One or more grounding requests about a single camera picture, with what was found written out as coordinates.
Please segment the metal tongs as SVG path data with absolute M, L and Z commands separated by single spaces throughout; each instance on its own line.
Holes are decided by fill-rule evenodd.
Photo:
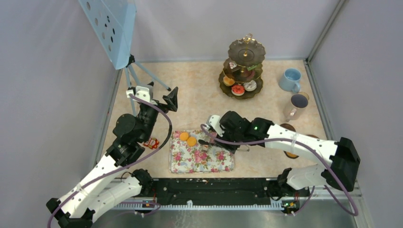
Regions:
M 199 139 L 198 143 L 200 145 L 206 145 L 206 146 L 210 146 L 210 147 L 218 147 L 221 148 L 223 150 L 226 150 L 228 152 L 231 153 L 235 153 L 237 151 L 242 151 L 242 152 L 249 152 L 250 151 L 250 147 L 248 145 L 244 145 L 244 146 L 240 146 L 240 145 L 230 145 L 230 144 L 225 144 L 225 143 L 221 143 L 221 142 L 217 142 L 215 141 L 213 138 L 207 136 L 206 139 Z

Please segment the red donut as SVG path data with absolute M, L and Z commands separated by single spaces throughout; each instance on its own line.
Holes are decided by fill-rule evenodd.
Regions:
M 235 96 L 242 96 L 245 93 L 245 88 L 243 85 L 233 85 L 231 87 L 231 92 Z

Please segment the orange macaron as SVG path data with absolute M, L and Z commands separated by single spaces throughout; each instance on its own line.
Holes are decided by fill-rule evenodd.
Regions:
M 193 147 L 197 144 L 198 140 L 195 137 L 189 137 L 186 141 L 187 145 Z
M 179 139 L 181 140 L 181 141 L 187 141 L 188 139 L 189 139 L 189 133 L 188 132 L 182 132 L 182 133 L 180 133 L 180 135 L 179 135 Z

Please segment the white striped donut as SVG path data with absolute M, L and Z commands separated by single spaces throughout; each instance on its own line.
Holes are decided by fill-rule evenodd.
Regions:
M 245 91 L 251 92 L 257 89 L 257 83 L 255 80 L 251 80 L 243 84 Z

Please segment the orange bun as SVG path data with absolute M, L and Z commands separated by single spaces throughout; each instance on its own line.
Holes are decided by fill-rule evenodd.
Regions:
M 223 77 L 223 83 L 225 86 L 231 87 L 235 84 L 235 80 L 233 78 L 230 78 L 228 76 Z

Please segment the pink frosted donut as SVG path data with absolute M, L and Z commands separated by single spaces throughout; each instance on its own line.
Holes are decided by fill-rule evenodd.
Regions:
M 244 77 L 243 77 L 243 79 L 250 79 L 250 78 L 253 78 L 254 76 L 255 76 L 255 71 L 253 70 L 253 71 L 251 71 L 251 72 L 249 72 L 247 75 L 245 75 Z

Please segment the chocolate cake slice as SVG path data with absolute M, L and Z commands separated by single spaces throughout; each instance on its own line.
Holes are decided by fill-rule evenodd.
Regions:
M 236 75 L 240 72 L 241 67 L 237 65 L 236 62 L 230 61 L 228 63 L 228 70 L 230 72 L 231 75 Z

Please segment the green matcha cake slice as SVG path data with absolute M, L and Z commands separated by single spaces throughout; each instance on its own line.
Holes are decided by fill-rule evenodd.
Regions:
M 246 69 L 248 71 L 252 71 L 252 70 L 254 70 L 256 68 L 260 68 L 260 67 L 261 67 L 261 64 L 257 64 L 257 65 L 253 65 L 253 66 L 248 66 L 248 67 L 246 67 Z

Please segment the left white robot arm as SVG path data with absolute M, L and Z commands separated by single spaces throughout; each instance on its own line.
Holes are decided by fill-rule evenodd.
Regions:
M 113 129 L 116 139 L 101 157 L 95 167 L 67 194 L 51 198 L 46 207 L 51 216 L 47 227 L 56 219 L 61 228 L 89 228 L 104 213 L 125 199 L 133 196 L 147 196 L 152 192 L 153 179 L 144 169 L 135 170 L 120 184 L 106 189 L 116 176 L 124 174 L 132 166 L 146 160 L 170 139 L 173 124 L 167 113 L 178 110 L 178 87 L 163 96 L 164 103 L 153 99 L 154 84 L 137 85 L 127 90 L 131 101 L 139 103 L 139 112 L 123 114 Z M 150 140 L 158 115 L 168 122 L 165 140 L 153 152 L 142 156 L 143 143 Z

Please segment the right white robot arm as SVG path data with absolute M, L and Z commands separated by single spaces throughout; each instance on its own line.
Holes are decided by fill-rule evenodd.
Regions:
M 217 144 L 234 153 L 240 145 L 258 145 L 278 149 L 314 164 L 303 168 L 287 168 L 278 177 L 279 191 L 291 196 L 306 187 L 327 185 L 352 192 L 360 165 L 360 157 L 348 138 L 323 140 L 286 129 L 271 120 L 255 118 L 249 121 L 235 111 L 223 116 L 212 115 L 207 125 L 216 132 Z

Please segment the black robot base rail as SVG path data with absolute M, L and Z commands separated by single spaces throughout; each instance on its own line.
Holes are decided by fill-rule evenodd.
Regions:
M 161 205 L 269 205 L 286 197 L 307 197 L 308 189 L 294 190 L 271 178 L 159 178 L 146 196 Z

